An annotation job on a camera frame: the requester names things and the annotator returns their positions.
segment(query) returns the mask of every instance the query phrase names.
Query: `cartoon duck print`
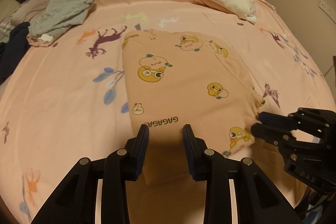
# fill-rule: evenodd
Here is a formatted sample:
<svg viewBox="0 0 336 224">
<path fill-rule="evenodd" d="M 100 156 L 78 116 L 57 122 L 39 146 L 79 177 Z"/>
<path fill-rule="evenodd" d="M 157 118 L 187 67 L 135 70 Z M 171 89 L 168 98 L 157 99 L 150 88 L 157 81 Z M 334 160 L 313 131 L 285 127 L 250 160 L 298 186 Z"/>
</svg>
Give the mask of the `cartoon duck print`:
<svg viewBox="0 0 336 224">
<path fill-rule="evenodd" d="M 140 59 L 139 64 L 141 67 L 138 70 L 138 76 L 141 80 L 150 83 L 160 81 L 166 67 L 173 66 L 165 58 L 152 54 L 147 54 L 145 58 Z"/>
<path fill-rule="evenodd" d="M 251 135 L 247 133 L 244 129 L 241 129 L 240 127 L 232 127 L 230 129 L 230 148 L 233 148 L 236 146 L 237 142 L 240 140 L 243 140 L 244 142 L 248 142 L 251 140 Z"/>
<path fill-rule="evenodd" d="M 228 157 L 229 155 L 231 155 L 231 150 L 233 148 L 235 148 L 235 152 L 239 151 L 240 149 L 242 149 L 245 145 L 246 142 L 248 141 L 252 141 L 252 136 L 250 133 L 246 132 L 246 130 L 240 128 L 240 127 L 232 127 L 230 128 L 230 133 L 229 133 L 229 137 L 230 137 L 230 149 L 228 151 L 224 151 L 222 153 L 222 155 L 224 155 L 225 157 Z M 237 143 L 243 140 L 244 142 L 240 142 L 240 146 L 236 146 Z"/>
<path fill-rule="evenodd" d="M 198 52 L 200 48 L 203 46 L 203 44 L 200 43 L 196 37 L 192 37 L 190 35 L 185 34 L 181 36 L 180 39 L 181 39 L 180 45 L 175 46 L 179 47 L 181 50 Z"/>
<path fill-rule="evenodd" d="M 224 97 L 220 96 L 219 94 L 221 94 L 222 92 L 224 92 L 224 94 L 226 94 Z M 208 85 L 208 94 L 210 96 L 216 97 L 217 99 L 222 99 L 222 98 L 226 98 L 227 96 L 229 96 L 229 93 L 227 92 L 227 90 L 225 90 L 223 88 L 223 86 L 219 83 L 211 83 Z"/>
<path fill-rule="evenodd" d="M 141 114 L 143 114 L 144 109 L 143 109 L 143 107 L 142 107 L 142 104 L 140 104 L 140 103 L 135 103 L 132 112 L 133 112 L 133 114 L 135 114 L 135 115 L 141 115 Z"/>
<path fill-rule="evenodd" d="M 227 57 L 227 50 L 221 47 L 220 45 L 214 43 L 215 45 L 215 52 L 218 53 L 220 56 L 226 58 Z"/>
</svg>

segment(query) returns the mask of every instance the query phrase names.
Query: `electrical outlet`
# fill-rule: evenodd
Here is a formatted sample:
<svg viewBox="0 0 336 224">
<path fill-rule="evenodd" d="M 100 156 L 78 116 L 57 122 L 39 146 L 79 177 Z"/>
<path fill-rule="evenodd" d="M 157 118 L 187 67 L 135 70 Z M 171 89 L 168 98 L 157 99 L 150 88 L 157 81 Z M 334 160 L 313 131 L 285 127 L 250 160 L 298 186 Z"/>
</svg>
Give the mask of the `electrical outlet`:
<svg viewBox="0 0 336 224">
<path fill-rule="evenodd" d="M 336 13 L 323 0 L 319 7 L 336 23 Z"/>
</svg>

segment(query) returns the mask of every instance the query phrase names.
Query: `leaf print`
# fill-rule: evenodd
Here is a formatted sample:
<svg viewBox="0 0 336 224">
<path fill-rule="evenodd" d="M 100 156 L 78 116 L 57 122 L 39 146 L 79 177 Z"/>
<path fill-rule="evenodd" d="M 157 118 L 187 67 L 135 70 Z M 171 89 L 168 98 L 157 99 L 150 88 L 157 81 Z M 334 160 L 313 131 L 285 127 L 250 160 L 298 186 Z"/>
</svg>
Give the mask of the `leaf print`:
<svg viewBox="0 0 336 224">
<path fill-rule="evenodd" d="M 106 72 L 103 72 L 102 74 L 100 74 L 99 76 L 97 76 L 93 81 L 94 82 L 100 82 L 100 81 L 105 80 L 109 76 L 110 76 L 110 74 L 108 74 Z"/>
<path fill-rule="evenodd" d="M 110 103 L 113 102 L 115 97 L 116 97 L 115 88 L 108 90 L 104 95 L 104 104 L 109 105 Z"/>
<path fill-rule="evenodd" d="M 28 206 L 26 203 L 21 202 L 20 203 L 20 211 L 23 212 L 24 214 L 28 215 L 29 210 L 28 210 Z"/>
<path fill-rule="evenodd" d="M 108 82 L 106 84 L 106 86 L 109 88 L 109 87 L 113 86 L 114 82 L 115 82 L 115 80 L 111 80 L 110 82 Z"/>
<path fill-rule="evenodd" d="M 112 68 L 104 68 L 104 71 L 105 71 L 105 73 L 107 73 L 108 75 L 111 75 L 111 74 L 114 73 L 114 69 L 112 69 Z"/>
<path fill-rule="evenodd" d="M 121 113 L 127 113 L 128 112 L 128 103 L 127 102 L 125 104 L 123 104 L 120 112 Z"/>
</svg>

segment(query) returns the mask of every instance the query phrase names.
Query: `pink duvet cover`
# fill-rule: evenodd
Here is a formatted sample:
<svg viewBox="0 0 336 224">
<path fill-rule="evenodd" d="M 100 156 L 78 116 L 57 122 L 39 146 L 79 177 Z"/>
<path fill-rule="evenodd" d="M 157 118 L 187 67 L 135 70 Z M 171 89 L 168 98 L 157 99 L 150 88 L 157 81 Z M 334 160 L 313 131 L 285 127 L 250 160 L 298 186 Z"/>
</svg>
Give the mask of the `pink duvet cover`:
<svg viewBox="0 0 336 224">
<path fill-rule="evenodd" d="M 121 57 L 129 31 L 219 37 L 248 67 L 255 91 L 266 100 L 261 110 L 282 115 L 298 107 L 336 111 L 309 54 L 271 5 L 263 0 L 255 5 L 252 25 L 193 0 L 96 0 L 83 25 L 51 47 L 31 47 L 0 102 L 0 195 L 16 219 L 30 223 L 79 158 L 104 158 L 133 136 L 134 105 L 127 104 Z M 283 172 L 272 146 L 257 140 L 230 155 L 243 156 L 255 160 L 292 205 L 300 201 L 305 186 Z M 203 223 L 205 184 L 190 177 L 154 186 L 141 177 L 127 184 L 127 192 L 131 223 Z"/>
</svg>

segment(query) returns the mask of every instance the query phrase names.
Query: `deer print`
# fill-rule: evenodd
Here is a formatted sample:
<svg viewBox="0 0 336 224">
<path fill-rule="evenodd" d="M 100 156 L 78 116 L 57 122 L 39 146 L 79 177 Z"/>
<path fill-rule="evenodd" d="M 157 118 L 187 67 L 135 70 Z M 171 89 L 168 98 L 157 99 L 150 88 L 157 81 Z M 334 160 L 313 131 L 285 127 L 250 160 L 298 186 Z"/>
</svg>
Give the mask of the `deer print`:
<svg viewBox="0 0 336 224">
<path fill-rule="evenodd" d="M 92 59 L 94 59 L 99 54 L 99 51 L 101 51 L 101 54 L 105 54 L 106 51 L 103 48 L 98 48 L 98 46 L 105 42 L 112 42 L 112 41 L 118 40 L 121 37 L 121 34 L 124 31 L 126 31 L 126 29 L 127 29 L 127 26 L 125 26 L 125 29 L 123 29 L 121 32 L 118 33 L 116 29 L 111 28 L 111 30 L 114 30 L 114 34 L 107 35 L 107 36 L 105 36 L 108 31 L 107 29 L 105 30 L 105 33 L 103 35 L 101 35 L 99 31 L 97 31 L 98 39 L 93 44 L 93 47 L 89 48 L 90 51 L 87 52 L 85 55 L 87 57 L 92 57 Z"/>
<path fill-rule="evenodd" d="M 280 38 L 279 38 L 279 35 L 278 35 L 278 34 L 276 34 L 276 33 L 272 33 L 272 32 L 269 32 L 269 33 L 272 35 L 272 37 L 273 37 L 273 39 L 275 40 L 275 42 L 276 42 L 281 48 L 285 48 L 284 45 L 282 45 L 281 43 L 278 42 L 278 41 L 281 41 Z"/>
<path fill-rule="evenodd" d="M 28 201 L 29 201 L 34 207 L 36 207 L 36 203 L 35 203 L 35 201 L 34 201 L 33 193 L 37 193 L 37 192 L 38 192 L 38 190 L 37 190 L 37 183 L 38 183 L 39 180 L 40 180 L 40 176 L 41 176 L 41 174 L 40 174 L 40 172 L 38 172 L 37 178 L 34 179 L 34 172 L 33 172 L 33 169 L 30 170 L 30 173 L 31 173 L 31 175 L 30 175 L 31 179 L 29 179 L 28 170 L 27 170 L 27 172 L 26 172 L 26 174 L 25 174 L 25 176 L 26 176 L 26 180 L 27 180 L 27 185 L 28 185 L 28 190 L 27 190 L 27 192 L 28 192 Z"/>
<path fill-rule="evenodd" d="M 4 144 L 7 142 L 7 136 L 8 136 L 8 134 L 9 134 L 9 127 L 8 127 L 8 124 L 9 124 L 9 122 L 7 122 L 6 123 L 6 126 L 3 128 L 3 130 L 2 131 L 4 131 L 5 132 L 5 139 L 4 139 Z"/>
<path fill-rule="evenodd" d="M 84 34 L 81 36 L 81 38 L 80 39 L 78 39 L 78 41 L 77 41 L 77 45 L 80 45 L 80 44 L 82 44 L 82 43 L 84 43 L 85 42 L 85 37 L 90 37 L 90 36 L 92 36 L 92 35 L 94 35 L 96 32 L 97 32 L 97 30 L 98 29 L 92 29 L 91 31 L 84 31 Z"/>
</svg>

